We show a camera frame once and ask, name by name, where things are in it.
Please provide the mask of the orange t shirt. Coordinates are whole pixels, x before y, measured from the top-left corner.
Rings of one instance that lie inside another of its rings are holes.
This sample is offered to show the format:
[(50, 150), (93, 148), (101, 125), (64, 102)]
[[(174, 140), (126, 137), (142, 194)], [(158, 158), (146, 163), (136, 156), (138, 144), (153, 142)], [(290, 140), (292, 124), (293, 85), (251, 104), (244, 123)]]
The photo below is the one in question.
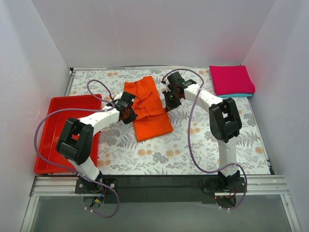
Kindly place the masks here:
[(135, 82), (125, 82), (124, 91), (137, 97), (132, 108), (137, 114), (133, 125), (138, 142), (173, 131), (169, 115), (163, 108), (152, 76), (146, 76)]

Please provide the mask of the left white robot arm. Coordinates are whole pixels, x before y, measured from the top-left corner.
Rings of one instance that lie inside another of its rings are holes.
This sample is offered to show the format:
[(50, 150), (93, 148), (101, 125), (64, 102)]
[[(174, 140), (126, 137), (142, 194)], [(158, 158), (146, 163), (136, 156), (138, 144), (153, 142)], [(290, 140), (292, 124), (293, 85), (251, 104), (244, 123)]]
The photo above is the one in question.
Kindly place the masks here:
[(101, 172), (90, 158), (93, 137), (113, 123), (129, 124), (138, 116), (132, 108), (137, 99), (135, 95), (124, 91), (116, 96), (116, 100), (95, 113), (78, 119), (68, 118), (56, 145), (56, 151), (87, 179), (86, 187), (92, 193), (100, 192), (103, 187), (99, 179)]

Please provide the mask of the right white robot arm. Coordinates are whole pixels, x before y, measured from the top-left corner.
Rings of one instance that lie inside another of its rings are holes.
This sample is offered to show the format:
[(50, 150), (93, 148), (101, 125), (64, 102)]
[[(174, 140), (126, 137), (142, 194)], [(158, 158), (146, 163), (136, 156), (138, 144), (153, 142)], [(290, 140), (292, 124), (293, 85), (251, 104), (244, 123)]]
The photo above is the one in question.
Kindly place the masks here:
[(231, 191), (240, 180), (236, 143), (242, 122), (235, 101), (203, 90), (202, 85), (192, 79), (183, 79), (178, 71), (169, 72), (161, 82), (166, 86), (163, 94), (167, 112), (180, 106), (181, 100), (185, 99), (208, 113), (210, 131), (217, 140), (220, 159), (214, 184), (224, 192)]

